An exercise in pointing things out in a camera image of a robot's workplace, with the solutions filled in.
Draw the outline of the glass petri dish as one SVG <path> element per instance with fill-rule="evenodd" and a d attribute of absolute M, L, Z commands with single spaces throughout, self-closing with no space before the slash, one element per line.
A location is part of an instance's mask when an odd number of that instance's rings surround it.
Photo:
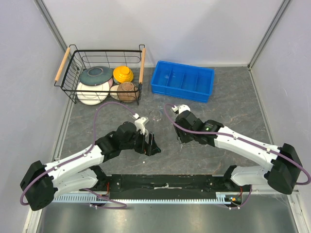
<path fill-rule="evenodd" d="M 149 119 L 153 122 L 159 122 L 163 118 L 162 111 L 155 109 L 149 112 Z"/>

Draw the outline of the blue plastic divided bin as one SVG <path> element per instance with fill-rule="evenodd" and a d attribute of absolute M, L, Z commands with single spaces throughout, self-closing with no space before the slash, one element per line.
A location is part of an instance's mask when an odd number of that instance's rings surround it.
<path fill-rule="evenodd" d="M 213 69 L 158 61 L 151 87 L 154 94 L 206 103 L 213 82 Z"/>

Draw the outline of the white ceramic plate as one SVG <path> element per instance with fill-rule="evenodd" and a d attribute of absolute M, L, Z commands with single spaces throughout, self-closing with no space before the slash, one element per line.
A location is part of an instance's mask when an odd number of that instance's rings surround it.
<path fill-rule="evenodd" d="M 108 82 L 94 86 L 79 83 L 76 89 L 76 94 L 81 103 L 86 105 L 97 105 L 107 98 L 109 91 L 110 85 Z"/>

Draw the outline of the glass beaker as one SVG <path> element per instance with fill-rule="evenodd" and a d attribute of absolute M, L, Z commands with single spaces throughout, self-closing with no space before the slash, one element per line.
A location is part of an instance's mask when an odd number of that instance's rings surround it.
<path fill-rule="evenodd" d="M 159 108 L 159 110 L 163 110 L 164 109 L 164 105 L 165 105 L 165 103 L 163 103 L 163 102 L 160 102 L 160 103 L 158 103 L 158 108 Z"/>

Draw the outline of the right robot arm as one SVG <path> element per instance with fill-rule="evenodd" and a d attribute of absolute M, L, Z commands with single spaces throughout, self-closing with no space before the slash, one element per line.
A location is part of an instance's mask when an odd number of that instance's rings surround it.
<path fill-rule="evenodd" d="M 301 172 L 301 161 L 290 144 L 279 147 L 243 136 L 214 121 L 203 122 L 186 105 L 174 106 L 174 128 L 182 143 L 196 141 L 201 145 L 229 150 L 256 163 L 256 166 L 230 166 L 223 187 L 234 191 L 239 186 L 269 185 L 275 191 L 290 195 Z"/>

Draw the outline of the teal ceramic plate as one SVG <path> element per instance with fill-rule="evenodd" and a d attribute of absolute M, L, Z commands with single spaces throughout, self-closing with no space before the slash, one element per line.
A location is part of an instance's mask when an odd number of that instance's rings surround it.
<path fill-rule="evenodd" d="M 79 81 L 84 85 L 101 85 L 109 81 L 113 76 L 113 70 L 105 66 L 96 66 L 84 70 L 79 76 Z"/>

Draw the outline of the brown ceramic bowl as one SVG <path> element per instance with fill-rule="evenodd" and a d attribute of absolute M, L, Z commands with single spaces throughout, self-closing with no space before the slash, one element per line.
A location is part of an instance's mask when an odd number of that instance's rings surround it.
<path fill-rule="evenodd" d="M 117 89 L 117 94 L 120 101 L 134 102 L 139 98 L 138 87 L 131 82 L 121 83 Z"/>

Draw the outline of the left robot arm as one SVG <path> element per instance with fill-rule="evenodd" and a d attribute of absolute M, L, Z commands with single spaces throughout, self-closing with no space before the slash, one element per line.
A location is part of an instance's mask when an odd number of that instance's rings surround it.
<path fill-rule="evenodd" d="M 63 160 L 47 164 L 33 162 L 20 183 L 20 203 L 38 211 L 67 192 L 85 188 L 105 189 L 107 180 L 99 165 L 119 156 L 123 150 L 134 150 L 147 156 L 161 152 L 153 133 L 124 122 L 115 131 Z"/>

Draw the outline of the yellow ceramic bowl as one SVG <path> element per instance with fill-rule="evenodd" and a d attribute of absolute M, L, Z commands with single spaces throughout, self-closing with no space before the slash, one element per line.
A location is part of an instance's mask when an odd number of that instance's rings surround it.
<path fill-rule="evenodd" d="M 113 70 L 113 77 L 118 83 L 131 82 L 134 78 L 132 70 L 127 66 L 119 66 Z"/>

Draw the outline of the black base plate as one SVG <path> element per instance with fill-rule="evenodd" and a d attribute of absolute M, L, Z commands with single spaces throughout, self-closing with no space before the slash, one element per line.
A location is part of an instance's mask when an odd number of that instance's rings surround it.
<path fill-rule="evenodd" d="M 116 198 L 212 198 L 217 192 L 248 191 L 230 179 L 212 175 L 137 175 L 113 174 L 90 188 L 99 193 L 108 191 Z"/>

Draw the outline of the white ceramic bowl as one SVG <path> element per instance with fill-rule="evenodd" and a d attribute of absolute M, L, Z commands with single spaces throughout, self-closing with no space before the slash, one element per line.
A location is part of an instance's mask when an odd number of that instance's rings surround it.
<path fill-rule="evenodd" d="M 109 92 L 110 96 L 111 96 L 112 98 L 114 98 L 115 100 L 120 100 L 120 98 L 119 98 L 119 96 L 118 96 L 118 93 L 117 93 L 118 87 L 119 87 L 119 85 L 114 85 L 114 86 L 112 86 L 112 87 L 110 88 L 110 92 Z"/>

